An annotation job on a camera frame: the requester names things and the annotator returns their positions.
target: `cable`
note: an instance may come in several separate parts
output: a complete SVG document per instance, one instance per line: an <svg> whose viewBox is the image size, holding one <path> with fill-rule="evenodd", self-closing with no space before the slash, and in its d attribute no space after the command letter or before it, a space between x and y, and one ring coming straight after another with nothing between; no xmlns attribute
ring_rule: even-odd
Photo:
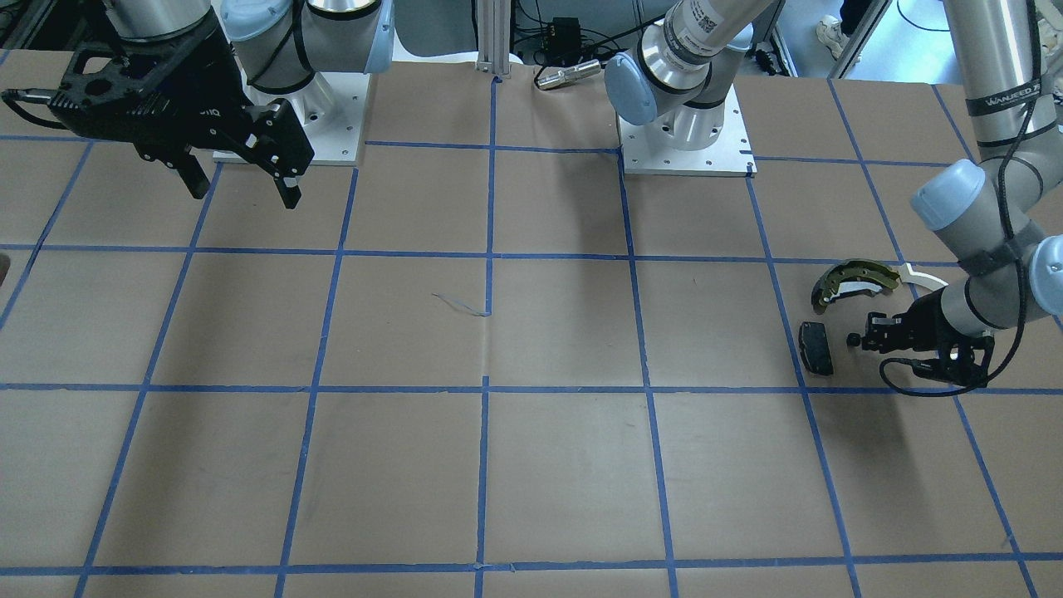
<svg viewBox="0 0 1063 598"><path fill-rule="evenodd" d="M1032 54L1031 69L1033 73L1031 74L1030 81L1036 81L1041 74L1041 34L1036 25L1036 13L1033 0L1026 0L1026 11L1027 20L1030 29L1030 46ZM1030 121L1033 119L1033 110L1036 107L1039 97L1031 99L1030 101L1023 104L1026 108L1025 115L1023 116L1023 123L1018 127L1018 134L1015 136L1015 140L1012 141L1011 146L1008 147L1008 152L1005 154L1003 159L1000 160L1000 167L997 169L997 207L1000 211L1000 226L1003 228L1005 241L1010 241L1015 238L1015 229L1011 221L1011 209L1008 206L1008 189L1005 181L1005 172L1008 163L1015 156L1015 152L1018 151L1018 146L1026 139L1026 130L1030 125ZM906 395L909 397L952 397L957 395L965 395L977 389L981 389L995 380L998 376L1003 374L1003 371L1011 364L1011 361L1015 358L1015 354L1018 353L1018 347L1023 342L1023 335L1026 331L1026 319L1027 311L1029 308L1029 295L1027 293L1027 286L1029 285L1029 271L1026 268L1026 262L1023 257L1019 256L1015 259L1015 277L1018 280L1018 322L1015 325L1015 339L1012 341L1011 348L1008 351L1008 355L1005 356L1003 360L1000 361L1000 365L990 374L984 379L978 381L975 385L964 387L959 391L947 391L942 393L924 393L919 391L912 391L909 389L901 389L893 383L885 375L885 366L891 363L904 363L911 365L913 360L906 360L902 358L890 358L883 360L878 366L878 375L882 379L882 382L887 385L893 391Z"/></svg>
<svg viewBox="0 0 1063 598"><path fill-rule="evenodd" d="M598 41L597 44L592 44L590 46L580 48L579 50L573 50L571 52L566 52L566 53L561 54L560 57L571 56L572 54L575 54L576 52L579 52L580 54L583 54L584 52L589 52L591 50L596 50L596 49L605 46L606 44L608 44L610 41L615 41L617 39L620 39L621 37L623 37L625 35L630 35L631 33L635 33L636 31L642 31L643 29L645 29L645 28L652 25L653 23L661 20L662 18L664 18L663 14L658 15L658 16L656 16L656 17L647 20L647 21L641 22L641 23L632 27L631 29L628 29L627 31L625 31L623 33L618 33L617 35L609 36L609 37L603 39L602 41ZM545 89L542 89L541 87L539 87L539 78L542 75L542 73L543 73L544 70L546 70L546 65L542 65L539 68L539 71L535 73L535 78L533 79L533 81L535 82L536 88L541 89L543 91L545 91Z"/></svg>
<svg viewBox="0 0 1063 598"><path fill-rule="evenodd" d="M900 15L900 18L902 18L906 21L908 21L908 24L914 27L915 29L919 29L919 30L923 30L923 31L929 31L931 33L948 33L948 31L949 31L947 29L932 29L932 28L929 28L929 27L923 27L922 24L918 24L917 22L915 22L912 19L908 18L908 15L905 14L905 11L902 11L900 8L900 0L897 0L897 14Z"/></svg>

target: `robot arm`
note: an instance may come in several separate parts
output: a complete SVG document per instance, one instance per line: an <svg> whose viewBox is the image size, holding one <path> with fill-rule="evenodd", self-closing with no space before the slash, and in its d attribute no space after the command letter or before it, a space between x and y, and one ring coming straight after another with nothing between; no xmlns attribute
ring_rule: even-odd
<svg viewBox="0 0 1063 598"><path fill-rule="evenodd" d="M37 124L132 142L141 158L175 170L197 198L209 181L191 148L235 153L273 176L288 208L315 154L304 126L325 112L328 96L317 82L316 103L273 98L310 88L319 70L385 70L394 37L391 0L225 0L222 21L253 102L210 0L81 5L99 41L78 46L58 89L7 89L4 103ZM94 58L106 64L90 72ZM23 103L47 106L57 122Z"/></svg>
<svg viewBox="0 0 1063 598"><path fill-rule="evenodd" d="M175 170L202 198L209 181L191 148L229 150L272 174L284 203L314 156L291 105L256 106L209 0L84 0L100 41L78 46L58 89L7 89L4 102L43 104L55 127L132 142L141 158ZM105 66L88 70L92 58Z"/></svg>
<svg viewBox="0 0 1063 598"><path fill-rule="evenodd" d="M607 66L618 114L645 124L689 109L712 88L726 89L733 72L716 68L726 54L721 50L767 3L675 4ZM992 379L993 332L1063 313L1063 236L1046 238L1026 215L1063 180L1063 137L1051 86L1040 81L1032 0L945 0L945 8L982 161L960 160L923 187L912 206L969 276L904 314L870 314L866 335L855 344L882 354L935 351L935 360L883 365L904 362L917 376L967 389ZM981 363L976 351L983 352Z"/></svg>

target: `metal post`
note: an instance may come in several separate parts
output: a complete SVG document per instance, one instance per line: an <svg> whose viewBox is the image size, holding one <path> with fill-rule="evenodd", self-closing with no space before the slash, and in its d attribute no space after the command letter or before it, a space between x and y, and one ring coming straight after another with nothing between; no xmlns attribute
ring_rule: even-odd
<svg viewBox="0 0 1063 598"><path fill-rule="evenodd" d="M885 12L890 10L891 3L892 0L872 1L871 5L867 6L867 12L860 19L857 30L849 37L849 42L842 50L842 55L834 63L834 68L830 69L830 73L827 74L827 79L844 79L853 70L853 67L857 64L857 59L860 57L860 52L863 51L863 47L867 45L871 34L878 27L878 21L882 20Z"/></svg>
<svg viewBox="0 0 1063 598"><path fill-rule="evenodd" d="M476 0L476 68L509 78L509 0Z"/></svg>

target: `label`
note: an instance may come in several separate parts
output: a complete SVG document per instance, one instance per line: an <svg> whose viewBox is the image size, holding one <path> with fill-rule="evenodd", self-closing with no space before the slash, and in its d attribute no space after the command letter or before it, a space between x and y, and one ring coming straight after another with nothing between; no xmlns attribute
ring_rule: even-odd
<svg viewBox="0 0 1063 598"><path fill-rule="evenodd" d="M674 13L672 28L676 40L684 49L702 57L712 57L720 51L706 44L716 27L723 22L709 0L684 0Z"/></svg>

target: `white sneaker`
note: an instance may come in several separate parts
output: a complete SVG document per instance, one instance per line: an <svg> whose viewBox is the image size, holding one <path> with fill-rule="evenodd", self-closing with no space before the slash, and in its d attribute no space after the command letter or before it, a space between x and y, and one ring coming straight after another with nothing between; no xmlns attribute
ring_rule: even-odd
<svg viewBox="0 0 1063 598"><path fill-rule="evenodd" d="M842 21L824 15L820 22L815 23L815 36L820 42L830 50L830 55L837 61L842 55L842 50L849 42L849 36L842 33Z"/></svg>

